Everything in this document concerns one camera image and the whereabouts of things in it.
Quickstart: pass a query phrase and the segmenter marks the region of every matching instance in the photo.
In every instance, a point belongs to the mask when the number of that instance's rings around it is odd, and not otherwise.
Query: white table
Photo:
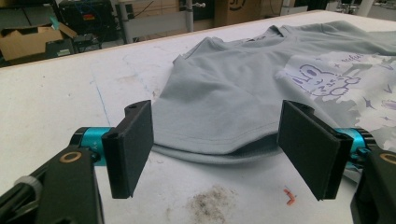
[[[131,103],[155,101],[172,61],[205,36],[253,37],[271,25],[345,20],[367,31],[396,22],[312,12],[223,27],[0,69],[0,192],[68,145],[83,126],[115,126]],[[96,169],[106,223],[351,223],[355,186],[317,202],[285,154],[237,165],[180,161],[151,152],[134,197],[111,198],[106,168]],[[287,186],[297,200],[287,206]],[[219,199],[210,196],[217,193]],[[199,204],[203,201],[205,214]]]

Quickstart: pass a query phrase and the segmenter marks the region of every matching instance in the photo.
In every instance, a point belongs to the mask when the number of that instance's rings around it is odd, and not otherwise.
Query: t-shirt
[[[228,43],[207,37],[174,61],[153,105],[153,150],[207,163],[276,154],[283,100],[396,150],[396,32],[336,21]]]

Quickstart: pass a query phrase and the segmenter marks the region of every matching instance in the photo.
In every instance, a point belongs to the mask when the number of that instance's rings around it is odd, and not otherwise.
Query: cardboard box
[[[16,0],[0,0],[0,7],[9,7],[16,3]]]
[[[16,32],[11,32],[0,38],[0,50],[6,61],[43,54],[46,51],[47,42],[63,39],[64,35],[69,37],[77,36],[76,32],[61,23],[59,30],[32,27],[16,29],[17,32],[22,34],[26,30],[35,30],[35,32],[25,35],[17,35]]]
[[[134,14],[137,18],[158,16],[170,12],[178,11],[179,3],[177,0],[161,0],[150,2],[135,2],[132,3]]]
[[[280,14],[280,9],[282,4],[290,5],[291,2],[286,2],[286,0],[271,0],[262,2],[262,18],[273,18],[278,17]]]
[[[261,0],[216,0],[215,27],[260,19]]]

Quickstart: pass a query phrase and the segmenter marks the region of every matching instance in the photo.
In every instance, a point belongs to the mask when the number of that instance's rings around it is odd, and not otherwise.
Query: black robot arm
[[[106,161],[113,198],[132,197],[153,145],[150,101],[116,128],[80,128],[67,148],[0,197],[0,223],[104,223],[94,164]]]
[[[396,153],[381,149],[369,133],[335,130],[313,108],[284,101],[277,141],[318,200],[335,198],[347,162],[362,167],[354,222],[396,223]]]

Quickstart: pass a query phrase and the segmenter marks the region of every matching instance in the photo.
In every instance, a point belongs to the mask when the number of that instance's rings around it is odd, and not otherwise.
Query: printed graphic
[[[340,118],[353,115],[352,126],[373,132],[384,149],[396,150],[396,57],[349,52],[296,55],[276,76],[290,78],[318,105],[342,108],[337,112]]]
[[[297,76],[290,75],[295,84],[314,96],[341,96],[348,92],[348,86],[357,84],[359,77],[343,77],[321,71],[313,65],[304,64]]]

